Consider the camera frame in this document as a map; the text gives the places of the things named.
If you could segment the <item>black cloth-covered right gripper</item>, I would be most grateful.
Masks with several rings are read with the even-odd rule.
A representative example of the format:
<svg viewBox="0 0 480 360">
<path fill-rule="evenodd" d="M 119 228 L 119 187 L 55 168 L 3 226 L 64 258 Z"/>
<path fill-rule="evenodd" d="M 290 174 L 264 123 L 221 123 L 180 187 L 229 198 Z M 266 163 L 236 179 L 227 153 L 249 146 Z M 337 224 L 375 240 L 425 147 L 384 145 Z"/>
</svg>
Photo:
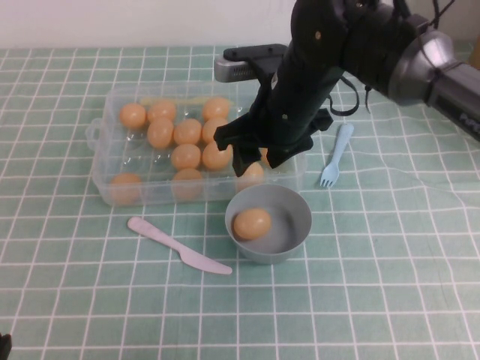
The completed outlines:
<svg viewBox="0 0 480 360">
<path fill-rule="evenodd" d="M 294 47 L 288 47 L 259 109 L 251 111 L 251 117 L 240 116 L 218 127 L 214 133 L 219 150 L 232 146 L 235 175 L 243 176 L 260 160 L 260 147 L 267 148 L 272 169 L 310 150 L 314 144 L 310 123 L 340 77 L 339 67 L 309 64 Z"/>
</svg>

